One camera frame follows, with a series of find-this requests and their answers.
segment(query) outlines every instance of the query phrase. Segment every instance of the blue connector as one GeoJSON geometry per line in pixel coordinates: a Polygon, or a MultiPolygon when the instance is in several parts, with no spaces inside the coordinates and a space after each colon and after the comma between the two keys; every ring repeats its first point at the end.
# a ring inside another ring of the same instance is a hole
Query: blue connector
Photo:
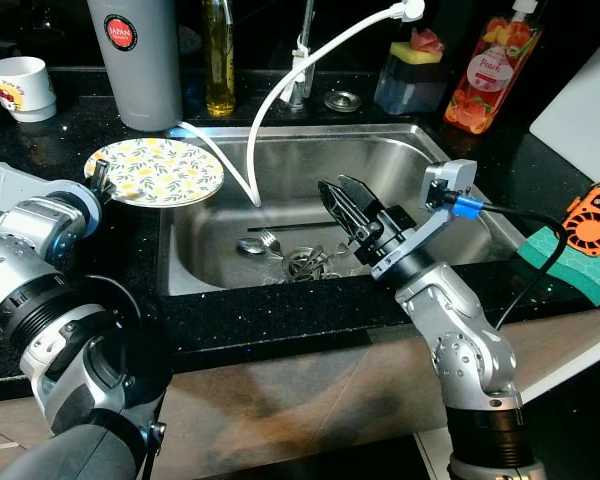
{"type": "Polygon", "coordinates": [[[453,205],[452,212],[461,217],[467,217],[471,220],[475,220],[480,215],[484,202],[476,200],[475,198],[467,197],[465,195],[458,195],[456,203],[453,205]]]}

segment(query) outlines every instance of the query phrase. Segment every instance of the white mug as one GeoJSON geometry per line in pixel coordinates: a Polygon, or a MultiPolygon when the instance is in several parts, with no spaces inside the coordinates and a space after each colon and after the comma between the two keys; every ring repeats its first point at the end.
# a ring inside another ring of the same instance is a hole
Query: white mug
{"type": "Polygon", "coordinates": [[[19,122],[39,122],[56,114],[56,94],[43,60],[0,60],[0,103],[19,122]]]}

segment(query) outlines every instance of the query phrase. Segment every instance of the white hose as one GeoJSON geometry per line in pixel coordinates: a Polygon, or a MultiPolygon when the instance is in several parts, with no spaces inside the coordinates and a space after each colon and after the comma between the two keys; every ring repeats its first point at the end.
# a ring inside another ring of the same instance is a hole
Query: white hose
{"type": "Polygon", "coordinates": [[[300,62],[295,68],[293,68],[289,73],[287,73],[278,84],[273,87],[267,98],[264,99],[258,113],[256,114],[255,119],[253,120],[253,124],[251,125],[251,131],[249,132],[249,140],[247,141],[247,178],[249,179],[249,185],[251,186],[251,201],[256,207],[261,205],[260,201],[260,192],[258,191],[258,184],[256,182],[256,169],[254,165],[254,151],[256,146],[256,137],[258,136],[258,129],[262,124],[262,120],[264,116],[267,114],[269,108],[273,102],[278,98],[278,96],[282,93],[288,83],[292,82],[294,78],[296,78],[299,74],[304,72],[308,67],[316,63],[322,57],[324,57],[331,50],[336,48],[343,42],[346,42],[351,37],[360,33],[367,27],[378,23],[387,18],[401,18],[405,13],[405,4],[396,3],[390,8],[378,12],[376,14],[371,15],[370,17],[365,18],[364,20],[356,23],[354,26],[348,28],[340,35],[335,37],[330,42],[326,43],[323,47],[316,50],[314,53],[309,55],[304,61],[300,62]]]}
{"type": "Polygon", "coordinates": [[[233,176],[233,178],[236,179],[236,182],[238,182],[238,185],[240,185],[242,187],[242,189],[244,190],[244,193],[246,193],[247,197],[249,197],[249,200],[251,200],[251,203],[253,203],[256,207],[260,206],[260,198],[258,197],[258,200],[256,202],[255,197],[253,196],[251,187],[245,181],[245,179],[242,178],[242,175],[240,175],[238,170],[236,170],[236,167],[233,166],[233,164],[227,158],[227,156],[224,154],[224,152],[222,150],[220,150],[220,147],[218,146],[218,144],[216,142],[211,140],[211,138],[208,137],[207,135],[205,135],[202,132],[202,130],[200,130],[198,127],[194,127],[190,123],[180,122],[178,124],[178,126],[197,135],[200,140],[202,140],[204,143],[206,143],[209,146],[209,148],[211,150],[213,150],[213,153],[215,153],[218,156],[218,160],[220,160],[222,162],[222,164],[225,166],[225,168],[227,170],[229,170],[229,173],[233,176]]]}

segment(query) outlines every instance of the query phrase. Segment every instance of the white cutting board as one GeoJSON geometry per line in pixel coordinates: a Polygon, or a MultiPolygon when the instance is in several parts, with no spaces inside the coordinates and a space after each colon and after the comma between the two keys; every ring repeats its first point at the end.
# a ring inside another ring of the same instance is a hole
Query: white cutting board
{"type": "Polygon", "coordinates": [[[600,182],[600,48],[530,130],[582,173],[600,182]]]}

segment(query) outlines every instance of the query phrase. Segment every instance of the sink basin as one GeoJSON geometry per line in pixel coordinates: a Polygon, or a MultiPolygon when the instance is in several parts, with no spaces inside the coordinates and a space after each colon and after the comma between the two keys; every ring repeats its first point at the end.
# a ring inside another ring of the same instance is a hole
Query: sink basin
{"type": "MultiPolygon", "coordinates": [[[[239,171],[244,164],[248,128],[209,128],[239,171]]],[[[195,139],[186,141],[201,145],[195,139]]],[[[344,231],[322,206],[318,180],[337,183],[340,174],[365,182],[387,206],[401,205],[422,225],[429,213],[418,207],[427,165],[449,158],[418,126],[353,125],[262,128],[256,143],[256,174],[262,207],[251,205],[235,180],[213,197],[187,207],[164,210],[161,218],[158,288],[166,295],[279,283],[280,259],[236,249],[240,238],[270,230],[285,253],[323,245],[333,253],[346,242],[344,231]]],[[[474,187],[472,195],[486,200],[474,187]]],[[[458,218],[425,248],[452,265],[505,259],[524,237],[503,217],[481,214],[478,221],[458,218]]],[[[329,262],[343,276],[368,269],[354,255],[329,262]]]]}

